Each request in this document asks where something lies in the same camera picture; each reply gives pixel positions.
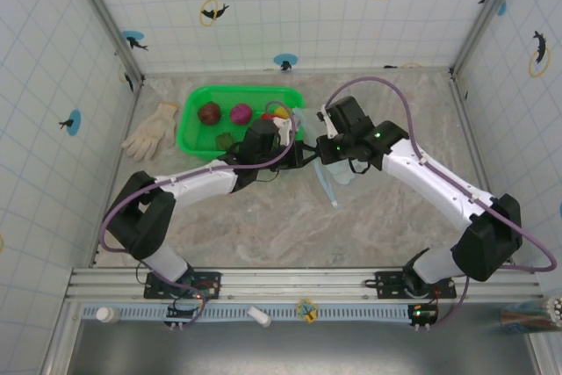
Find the cylinder of sticks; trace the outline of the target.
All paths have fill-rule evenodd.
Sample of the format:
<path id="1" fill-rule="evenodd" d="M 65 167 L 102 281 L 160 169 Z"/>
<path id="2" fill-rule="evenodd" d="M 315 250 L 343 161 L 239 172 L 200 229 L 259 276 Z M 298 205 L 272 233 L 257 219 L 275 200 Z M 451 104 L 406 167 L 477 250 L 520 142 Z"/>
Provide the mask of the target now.
<path id="1" fill-rule="evenodd" d="M 562 296 L 506 306 L 500 312 L 500 323 L 514 334 L 562 331 Z"/>

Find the aluminium frame post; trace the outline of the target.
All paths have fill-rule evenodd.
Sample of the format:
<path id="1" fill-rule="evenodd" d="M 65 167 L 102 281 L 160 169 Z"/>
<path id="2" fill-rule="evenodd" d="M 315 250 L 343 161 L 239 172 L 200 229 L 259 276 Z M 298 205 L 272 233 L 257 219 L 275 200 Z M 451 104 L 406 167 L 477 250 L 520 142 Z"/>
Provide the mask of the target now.
<path id="1" fill-rule="evenodd" d="M 457 80 L 466 67 L 480 40 L 484 36 L 486 29 L 497 15 L 497 10 L 500 9 L 504 1 L 505 0 L 486 0 L 484 2 L 483 9 L 473 23 L 465 43 L 461 47 L 453 66 L 450 68 L 450 76 L 453 80 Z"/>
<path id="2" fill-rule="evenodd" d="M 129 47 L 126 39 L 123 37 L 117 24 L 115 23 L 109 9 L 104 0 L 87 0 L 96 17 L 99 19 L 101 26 L 108 38 L 110 39 L 116 55 L 120 58 L 125 67 L 127 75 L 134 83 L 140 84 L 143 81 L 143 74 L 133 58 L 132 49 Z"/>

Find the white knitted glove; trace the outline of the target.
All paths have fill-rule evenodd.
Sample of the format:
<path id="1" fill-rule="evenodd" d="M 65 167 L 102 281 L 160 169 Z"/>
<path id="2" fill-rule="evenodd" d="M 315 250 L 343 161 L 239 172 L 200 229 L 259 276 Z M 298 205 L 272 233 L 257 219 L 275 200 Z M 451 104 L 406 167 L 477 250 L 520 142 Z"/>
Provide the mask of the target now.
<path id="1" fill-rule="evenodd" d="M 121 144 L 126 155 L 136 162 L 150 160 L 159 144 L 172 146 L 175 142 L 176 113 L 179 106 L 170 102 L 161 102 L 148 118 L 144 119 L 137 128 Z"/>

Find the round tree badge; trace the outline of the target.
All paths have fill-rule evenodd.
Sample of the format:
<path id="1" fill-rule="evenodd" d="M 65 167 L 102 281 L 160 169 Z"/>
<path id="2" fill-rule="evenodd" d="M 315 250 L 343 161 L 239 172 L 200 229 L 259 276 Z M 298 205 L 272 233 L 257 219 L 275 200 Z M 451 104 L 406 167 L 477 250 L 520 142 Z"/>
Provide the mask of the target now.
<path id="1" fill-rule="evenodd" d="M 310 299 L 302 299 L 298 302 L 297 315 L 302 321 L 313 323 L 318 318 L 318 307 Z"/>

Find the blue circle penguin sticker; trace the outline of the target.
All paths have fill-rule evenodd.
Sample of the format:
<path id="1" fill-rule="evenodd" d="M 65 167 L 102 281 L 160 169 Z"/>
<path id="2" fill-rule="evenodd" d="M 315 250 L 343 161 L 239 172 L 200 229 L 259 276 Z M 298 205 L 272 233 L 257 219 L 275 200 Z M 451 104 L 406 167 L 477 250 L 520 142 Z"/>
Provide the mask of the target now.
<path id="1" fill-rule="evenodd" d="M 298 64 L 299 58 L 295 54 L 278 54 L 273 62 L 279 66 L 281 71 L 289 71 Z"/>

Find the white plastic tube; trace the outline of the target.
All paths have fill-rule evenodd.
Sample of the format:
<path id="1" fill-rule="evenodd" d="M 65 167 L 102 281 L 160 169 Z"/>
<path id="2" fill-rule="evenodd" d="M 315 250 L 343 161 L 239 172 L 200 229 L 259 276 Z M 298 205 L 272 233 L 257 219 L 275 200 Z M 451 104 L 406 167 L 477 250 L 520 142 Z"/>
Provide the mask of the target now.
<path id="1" fill-rule="evenodd" d="M 267 328 L 271 324 L 271 317 L 255 306 L 250 306 L 248 308 L 247 315 L 264 328 Z"/>

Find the aluminium mounting rail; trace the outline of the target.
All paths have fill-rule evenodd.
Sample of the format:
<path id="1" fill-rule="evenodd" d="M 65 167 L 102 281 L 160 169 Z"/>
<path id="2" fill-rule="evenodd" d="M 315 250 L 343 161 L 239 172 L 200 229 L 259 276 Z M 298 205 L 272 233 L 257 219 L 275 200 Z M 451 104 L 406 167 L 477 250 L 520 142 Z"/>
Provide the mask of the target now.
<path id="1" fill-rule="evenodd" d="M 378 292 L 364 286 L 374 269 L 220 269 L 219 303 L 292 303 L 310 299 L 317 304 L 378 301 Z M 66 300 L 72 302 L 141 303 L 148 271 L 134 267 L 73 270 Z M 500 270 L 485 283 L 471 282 L 467 303 L 519 302 L 538 299 L 537 277 Z"/>

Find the dark red toy fruit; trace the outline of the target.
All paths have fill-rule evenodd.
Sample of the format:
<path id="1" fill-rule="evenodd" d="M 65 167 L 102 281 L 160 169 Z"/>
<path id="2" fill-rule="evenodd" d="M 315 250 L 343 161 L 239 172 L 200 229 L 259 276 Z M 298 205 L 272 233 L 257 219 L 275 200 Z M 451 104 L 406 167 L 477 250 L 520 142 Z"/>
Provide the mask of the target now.
<path id="1" fill-rule="evenodd" d="M 220 106 L 214 102 L 208 102 L 198 109 L 198 119 L 205 126 L 218 124 L 221 116 Z"/>

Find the magenta toy fruit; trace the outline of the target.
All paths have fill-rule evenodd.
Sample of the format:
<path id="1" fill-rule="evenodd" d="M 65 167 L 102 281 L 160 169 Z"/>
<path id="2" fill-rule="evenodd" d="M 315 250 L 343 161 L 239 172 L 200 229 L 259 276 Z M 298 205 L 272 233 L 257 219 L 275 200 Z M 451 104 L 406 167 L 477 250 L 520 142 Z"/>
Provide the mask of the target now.
<path id="1" fill-rule="evenodd" d="M 231 122 L 238 126 L 247 125 L 252 119 L 253 111 L 249 105 L 237 104 L 235 105 L 229 113 L 229 118 Z"/>

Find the blue circle shark sticker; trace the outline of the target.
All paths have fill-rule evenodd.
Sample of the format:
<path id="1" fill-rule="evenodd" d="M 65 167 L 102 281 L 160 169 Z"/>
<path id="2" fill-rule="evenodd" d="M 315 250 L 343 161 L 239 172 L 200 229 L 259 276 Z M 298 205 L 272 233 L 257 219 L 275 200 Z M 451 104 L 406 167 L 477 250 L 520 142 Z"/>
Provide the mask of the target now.
<path id="1" fill-rule="evenodd" d="M 148 46 L 141 44 L 144 40 L 145 35 L 142 32 L 133 31 L 133 30 L 125 30 L 122 32 L 122 36 L 125 41 L 129 44 L 131 49 L 141 49 L 148 51 Z"/>

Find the small circuit board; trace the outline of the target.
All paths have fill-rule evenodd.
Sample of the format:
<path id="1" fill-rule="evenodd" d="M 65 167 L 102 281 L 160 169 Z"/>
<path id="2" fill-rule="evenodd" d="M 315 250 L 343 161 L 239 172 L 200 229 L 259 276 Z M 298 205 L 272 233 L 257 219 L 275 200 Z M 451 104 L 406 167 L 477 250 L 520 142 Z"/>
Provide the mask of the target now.
<path id="1" fill-rule="evenodd" d="M 206 300 L 201 293 L 185 292 L 173 299 L 167 308 L 167 316 L 172 319 L 197 319 L 205 310 Z"/>
<path id="2" fill-rule="evenodd" d="M 411 326 L 432 325 L 438 319 L 438 305 L 435 302 L 409 305 L 407 315 Z"/>

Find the clear zip-top bag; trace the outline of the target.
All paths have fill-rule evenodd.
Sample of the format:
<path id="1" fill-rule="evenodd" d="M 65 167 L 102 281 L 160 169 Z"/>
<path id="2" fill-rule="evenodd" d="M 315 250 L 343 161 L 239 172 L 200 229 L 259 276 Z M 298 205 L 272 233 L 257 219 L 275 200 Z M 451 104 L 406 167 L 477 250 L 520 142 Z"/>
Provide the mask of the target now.
<path id="1" fill-rule="evenodd" d="M 310 147 L 317 146 L 317 139 L 326 133 L 326 127 L 319 120 L 316 111 L 308 108 L 294 108 L 293 114 L 299 121 L 303 132 L 303 141 Z M 320 158 L 312 161 L 312 165 L 321 188 L 334 208 L 343 206 L 344 193 L 350 193 L 352 181 L 357 177 L 347 161 L 324 165 Z"/>

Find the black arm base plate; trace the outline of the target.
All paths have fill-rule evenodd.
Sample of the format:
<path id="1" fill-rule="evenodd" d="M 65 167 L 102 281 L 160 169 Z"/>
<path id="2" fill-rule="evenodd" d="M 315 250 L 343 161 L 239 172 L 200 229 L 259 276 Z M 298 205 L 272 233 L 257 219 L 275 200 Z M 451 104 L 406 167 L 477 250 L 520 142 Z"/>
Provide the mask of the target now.
<path id="1" fill-rule="evenodd" d="M 374 287 L 379 299 L 431 300 L 435 298 L 455 299 L 458 296 L 455 282 L 450 278 L 440 280 L 432 285 L 422 285 L 410 289 L 404 279 L 402 270 L 375 272 Z"/>
<path id="2" fill-rule="evenodd" d="M 202 292 L 206 299 L 217 299 L 221 288 L 221 273 L 216 271 L 192 271 L 181 276 L 177 282 Z M 194 299 L 196 294 L 187 292 L 184 288 L 169 285 L 159 279 L 154 273 L 148 273 L 143 298 L 144 299 Z"/>

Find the blue circle fish sticker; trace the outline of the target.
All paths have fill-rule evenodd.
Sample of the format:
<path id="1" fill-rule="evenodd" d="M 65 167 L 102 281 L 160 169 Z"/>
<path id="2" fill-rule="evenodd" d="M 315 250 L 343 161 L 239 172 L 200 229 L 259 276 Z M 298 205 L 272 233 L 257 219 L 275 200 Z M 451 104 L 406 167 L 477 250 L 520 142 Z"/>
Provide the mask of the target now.
<path id="1" fill-rule="evenodd" d="M 82 124 L 82 114 L 78 109 L 74 109 L 66 120 L 60 121 L 58 123 L 61 130 L 65 130 L 66 133 L 74 137 L 78 134 Z"/>

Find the green plastic basket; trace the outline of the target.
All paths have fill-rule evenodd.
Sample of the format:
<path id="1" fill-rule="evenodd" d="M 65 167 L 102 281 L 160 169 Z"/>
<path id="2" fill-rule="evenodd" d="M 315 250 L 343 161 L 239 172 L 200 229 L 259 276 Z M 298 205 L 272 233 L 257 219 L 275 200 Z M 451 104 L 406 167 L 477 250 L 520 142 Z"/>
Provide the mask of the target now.
<path id="1" fill-rule="evenodd" d="M 187 154 L 203 161 L 211 161 L 222 155 L 217 149 L 216 138 L 228 133 L 235 142 L 242 141 L 249 125 L 236 125 L 229 117 L 238 104 L 252 110 L 252 120 L 260 119 L 270 101 L 280 101 L 291 109 L 304 108 L 305 99 L 295 89 L 276 86 L 205 85 L 195 89 L 184 106 L 181 123 L 177 129 L 177 145 Z M 214 125 L 206 125 L 198 117 L 198 111 L 208 103 L 220 108 L 220 119 Z"/>

